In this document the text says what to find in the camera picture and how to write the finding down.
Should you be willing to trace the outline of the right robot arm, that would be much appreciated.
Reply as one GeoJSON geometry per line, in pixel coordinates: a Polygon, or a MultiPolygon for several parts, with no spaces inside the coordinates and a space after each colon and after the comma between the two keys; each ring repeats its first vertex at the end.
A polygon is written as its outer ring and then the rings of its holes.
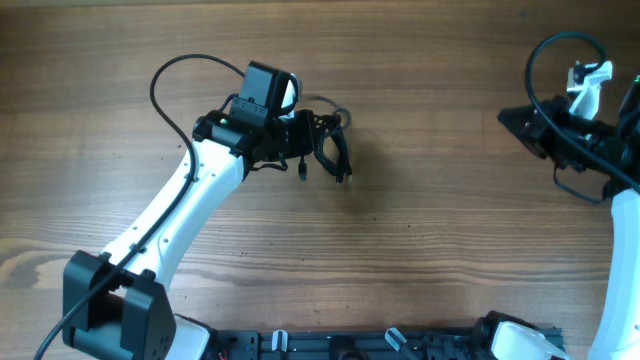
{"type": "Polygon", "coordinates": [[[457,206],[459,266],[471,284],[450,307],[465,321],[489,310],[563,329],[575,359],[587,357],[605,306],[613,253],[608,204],[556,189],[548,166],[525,153],[496,112],[466,111],[458,124],[472,146],[457,206]]]}

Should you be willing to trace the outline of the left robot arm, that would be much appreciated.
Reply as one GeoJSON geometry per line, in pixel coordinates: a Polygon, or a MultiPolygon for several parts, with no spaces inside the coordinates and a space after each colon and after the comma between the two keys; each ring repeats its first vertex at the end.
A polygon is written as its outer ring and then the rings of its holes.
{"type": "Polygon", "coordinates": [[[299,111],[292,73],[251,62],[239,92],[182,138],[182,163],[133,224],[97,255],[77,251],[63,272],[63,317],[52,330],[97,359],[214,359],[218,334],[175,313],[168,291],[213,212],[264,168],[311,154],[313,115],[299,111]]]}

